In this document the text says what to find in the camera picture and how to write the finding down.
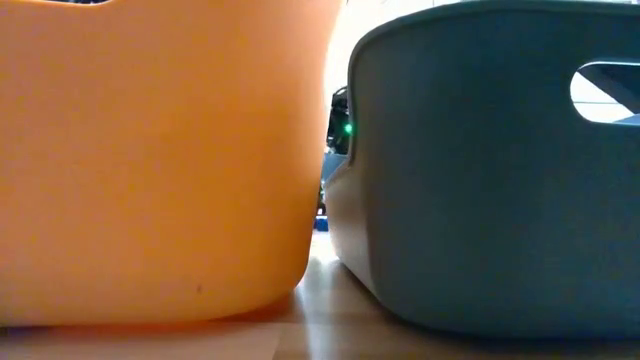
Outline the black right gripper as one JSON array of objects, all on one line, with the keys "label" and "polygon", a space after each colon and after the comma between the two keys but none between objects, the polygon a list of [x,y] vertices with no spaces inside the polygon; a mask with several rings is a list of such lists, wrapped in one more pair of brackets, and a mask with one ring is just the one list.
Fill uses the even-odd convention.
[{"label": "black right gripper", "polygon": [[348,90],[346,86],[343,86],[332,95],[327,146],[333,153],[346,154],[349,149],[350,136]]}]

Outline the dark teal plastic bin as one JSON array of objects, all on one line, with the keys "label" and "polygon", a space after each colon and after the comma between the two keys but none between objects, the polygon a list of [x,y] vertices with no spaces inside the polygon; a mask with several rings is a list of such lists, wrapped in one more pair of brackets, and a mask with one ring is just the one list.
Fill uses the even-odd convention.
[{"label": "dark teal plastic bin", "polygon": [[640,60],[640,5],[472,0],[355,45],[325,183],[339,259],[398,317],[501,338],[640,338],[640,124],[570,84]]}]

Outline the yellow-orange plastic bin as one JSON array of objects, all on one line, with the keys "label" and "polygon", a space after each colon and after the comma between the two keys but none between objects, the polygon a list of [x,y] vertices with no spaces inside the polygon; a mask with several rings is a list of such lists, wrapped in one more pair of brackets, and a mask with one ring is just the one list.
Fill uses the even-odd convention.
[{"label": "yellow-orange plastic bin", "polygon": [[0,326],[248,312],[302,278],[345,0],[0,0]]}]

